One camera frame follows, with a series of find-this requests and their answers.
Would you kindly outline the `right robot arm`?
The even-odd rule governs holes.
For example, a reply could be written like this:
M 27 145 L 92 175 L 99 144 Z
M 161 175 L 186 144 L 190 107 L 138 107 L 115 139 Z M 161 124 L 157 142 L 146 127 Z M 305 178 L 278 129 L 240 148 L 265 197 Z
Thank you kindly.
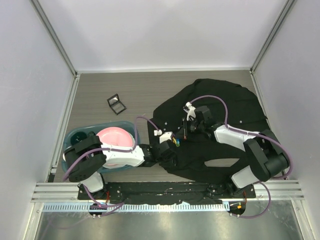
M 233 198 L 251 184 L 276 179 L 284 170 L 291 170 L 291 157 L 270 130 L 246 131 L 224 123 L 217 123 L 207 106 L 184 106 L 183 139 L 203 135 L 216 144 L 228 145 L 245 153 L 246 165 L 233 173 L 226 184 L 226 193 Z

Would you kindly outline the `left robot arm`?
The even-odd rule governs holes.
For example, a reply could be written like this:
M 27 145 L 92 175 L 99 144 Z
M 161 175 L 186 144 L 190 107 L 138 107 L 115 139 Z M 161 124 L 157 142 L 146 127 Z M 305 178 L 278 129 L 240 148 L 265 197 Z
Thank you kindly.
M 64 153 L 67 171 L 63 180 L 81 183 L 93 198 L 100 200 L 107 192 L 100 168 L 117 170 L 123 167 L 152 167 L 159 162 L 173 162 L 180 146 L 171 132 L 159 137 L 154 145 L 114 146 L 102 143 L 97 135 L 88 136 L 68 147 Z

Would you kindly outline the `rainbow flower brooch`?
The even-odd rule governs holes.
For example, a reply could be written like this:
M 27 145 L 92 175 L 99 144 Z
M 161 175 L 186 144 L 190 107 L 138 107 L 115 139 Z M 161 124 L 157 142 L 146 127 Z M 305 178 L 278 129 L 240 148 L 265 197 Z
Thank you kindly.
M 176 139 L 175 137 L 172 138 L 172 142 L 175 144 L 176 147 L 180 146 L 180 140 Z

